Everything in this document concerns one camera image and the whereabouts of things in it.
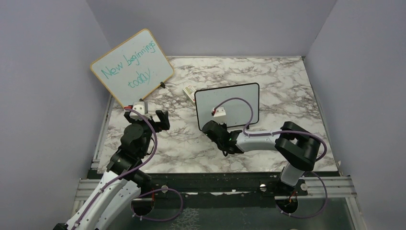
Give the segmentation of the black-framed whiteboard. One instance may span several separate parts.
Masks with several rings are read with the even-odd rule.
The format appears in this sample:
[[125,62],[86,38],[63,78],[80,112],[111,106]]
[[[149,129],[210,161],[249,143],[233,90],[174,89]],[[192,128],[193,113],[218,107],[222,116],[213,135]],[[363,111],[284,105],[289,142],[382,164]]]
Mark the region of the black-framed whiteboard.
[[194,97],[199,130],[213,120],[212,111],[216,106],[225,110],[227,127],[258,123],[259,90],[257,82],[197,90]]

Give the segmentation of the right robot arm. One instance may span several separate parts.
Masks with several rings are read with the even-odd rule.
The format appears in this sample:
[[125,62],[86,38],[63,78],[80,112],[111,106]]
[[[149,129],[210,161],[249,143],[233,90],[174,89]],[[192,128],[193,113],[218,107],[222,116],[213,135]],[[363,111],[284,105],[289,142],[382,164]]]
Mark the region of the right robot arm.
[[224,126],[209,121],[202,132],[224,156],[255,150],[278,151],[288,162],[276,182],[275,190],[282,195],[293,192],[300,177],[311,172],[327,152],[325,141],[294,122],[285,122],[279,131],[274,132],[247,132],[245,129],[228,132]]

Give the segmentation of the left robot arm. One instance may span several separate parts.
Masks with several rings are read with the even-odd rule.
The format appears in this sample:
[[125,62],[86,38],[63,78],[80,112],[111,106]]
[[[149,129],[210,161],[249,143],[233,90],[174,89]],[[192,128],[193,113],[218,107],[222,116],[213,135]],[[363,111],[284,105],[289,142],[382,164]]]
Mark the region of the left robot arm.
[[137,196],[148,195],[151,177],[140,168],[152,157],[158,146],[157,133],[170,129],[167,111],[157,110],[159,121],[134,108],[126,108],[121,144],[107,165],[106,171],[82,207],[56,230],[105,230]]

